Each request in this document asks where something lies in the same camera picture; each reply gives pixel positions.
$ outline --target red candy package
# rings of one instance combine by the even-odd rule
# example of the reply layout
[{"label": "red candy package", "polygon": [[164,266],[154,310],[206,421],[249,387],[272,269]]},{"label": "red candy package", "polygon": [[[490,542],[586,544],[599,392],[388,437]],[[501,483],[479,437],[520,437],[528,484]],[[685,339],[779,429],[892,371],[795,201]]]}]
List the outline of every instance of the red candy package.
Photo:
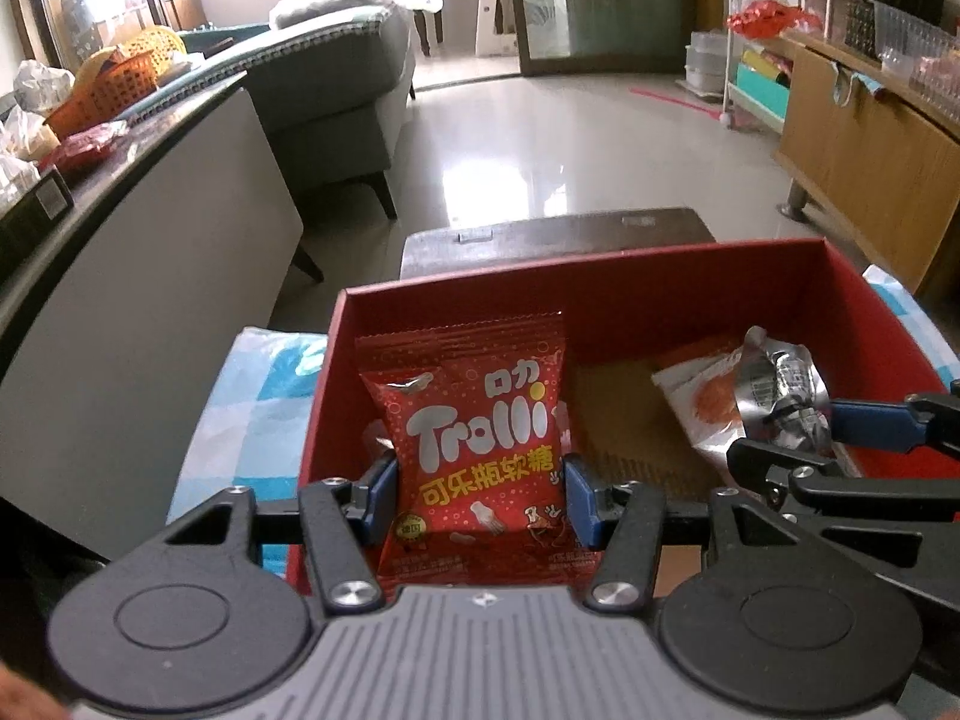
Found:
[{"label": "red candy package", "polygon": [[597,556],[565,515],[559,314],[359,338],[361,375],[400,460],[380,557],[410,584],[575,583]]},{"label": "red candy package", "polygon": [[56,166],[67,183],[79,181],[106,161],[129,131],[126,122],[107,122],[71,135],[40,163],[40,172]]}]

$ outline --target cloth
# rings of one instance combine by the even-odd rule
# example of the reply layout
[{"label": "cloth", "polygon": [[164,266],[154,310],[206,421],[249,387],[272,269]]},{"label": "cloth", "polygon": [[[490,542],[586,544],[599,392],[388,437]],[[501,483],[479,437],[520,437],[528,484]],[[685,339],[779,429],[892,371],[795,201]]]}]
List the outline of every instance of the cloth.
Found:
[{"label": "cloth", "polygon": [[930,360],[930,365],[933,365],[944,386],[949,389],[951,381],[960,379],[960,360],[923,309],[917,305],[913,295],[904,290],[898,280],[876,265],[867,268],[863,277],[901,321],[917,346],[920,346],[920,351]]},{"label": "cloth", "polygon": [[[167,521],[231,485],[258,500],[296,496],[307,423],[326,336],[246,328],[210,392],[181,469]],[[286,571],[288,548],[266,545],[263,566]]]}]

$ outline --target stacked containers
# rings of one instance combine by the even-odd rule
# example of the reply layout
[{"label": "stacked containers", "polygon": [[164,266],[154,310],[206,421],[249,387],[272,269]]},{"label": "stacked containers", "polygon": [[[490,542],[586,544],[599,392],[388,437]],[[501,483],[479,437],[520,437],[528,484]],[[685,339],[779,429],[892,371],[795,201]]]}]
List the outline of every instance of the stacked containers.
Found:
[{"label": "stacked containers", "polygon": [[686,47],[686,82],[703,94],[723,94],[727,70],[727,35],[695,32]]}]

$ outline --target orange snack package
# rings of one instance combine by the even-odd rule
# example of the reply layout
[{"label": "orange snack package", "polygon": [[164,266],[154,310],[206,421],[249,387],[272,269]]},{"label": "orange snack package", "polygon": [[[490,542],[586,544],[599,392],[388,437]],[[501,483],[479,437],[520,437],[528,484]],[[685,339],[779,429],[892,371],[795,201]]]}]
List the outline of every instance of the orange snack package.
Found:
[{"label": "orange snack package", "polygon": [[734,393],[741,353],[731,338],[705,338],[661,356],[661,370],[653,375],[690,445],[728,485],[733,479],[727,471],[727,450],[745,436]]},{"label": "orange snack package", "polygon": [[558,314],[359,338],[400,461],[378,575],[411,584],[572,583],[592,573],[566,519]]}]

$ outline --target barcode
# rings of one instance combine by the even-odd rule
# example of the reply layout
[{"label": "barcode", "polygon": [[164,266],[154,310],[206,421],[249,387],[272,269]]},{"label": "barcode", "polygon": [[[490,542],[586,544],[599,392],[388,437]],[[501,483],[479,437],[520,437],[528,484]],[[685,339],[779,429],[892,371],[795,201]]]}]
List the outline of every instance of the barcode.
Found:
[{"label": "barcode", "polygon": [[37,187],[37,199],[50,220],[54,220],[66,208],[64,193],[58,183],[52,179],[44,181]]}]

